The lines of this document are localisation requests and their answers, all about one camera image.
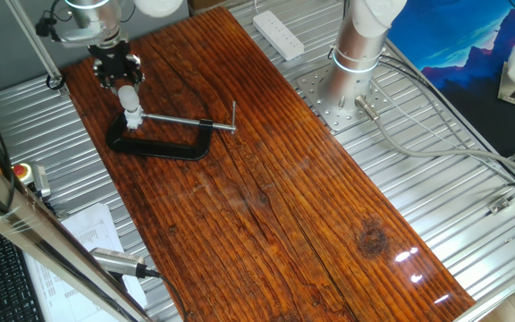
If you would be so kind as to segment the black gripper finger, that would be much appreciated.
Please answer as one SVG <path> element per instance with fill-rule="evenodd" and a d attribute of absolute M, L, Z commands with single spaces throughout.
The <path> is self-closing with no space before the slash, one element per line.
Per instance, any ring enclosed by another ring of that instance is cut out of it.
<path fill-rule="evenodd" d="M 107 61 L 95 60 L 93 62 L 93 72 L 100 82 L 100 86 L 109 89 L 112 92 L 116 91 L 116 67 L 113 63 Z"/>
<path fill-rule="evenodd" d="M 141 67 L 142 63 L 138 55 L 128 54 L 125 56 L 125 78 L 135 89 L 138 89 L 145 81 L 145 75 L 143 74 Z"/>

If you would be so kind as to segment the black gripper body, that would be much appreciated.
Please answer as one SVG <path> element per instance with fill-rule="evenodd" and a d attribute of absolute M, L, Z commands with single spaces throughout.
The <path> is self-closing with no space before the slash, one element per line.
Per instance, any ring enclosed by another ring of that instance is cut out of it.
<path fill-rule="evenodd" d="M 131 74 L 141 69 L 139 57 L 131 53 L 126 41 L 109 48 L 90 46 L 89 52 L 95 58 L 93 70 L 98 74 Z"/>

